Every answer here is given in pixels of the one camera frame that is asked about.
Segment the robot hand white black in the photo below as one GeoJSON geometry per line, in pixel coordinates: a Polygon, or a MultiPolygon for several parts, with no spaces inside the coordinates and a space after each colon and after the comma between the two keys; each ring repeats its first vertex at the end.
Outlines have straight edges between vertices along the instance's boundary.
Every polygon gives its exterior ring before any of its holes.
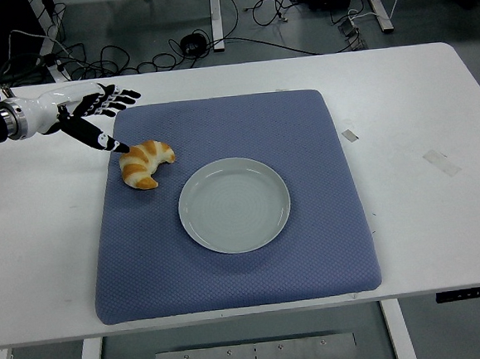
{"type": "Polygon", "coordinates": [[[48,91],[35,99],[16,99],[13,112],[19,116],[17,136],[29,138],[36,133],[61,131],[90,148],[128,153],[127,144],[86,119],[91,115],[114,117],[139,98],[140,93],[134,90],[88,81],[48,91]]]}

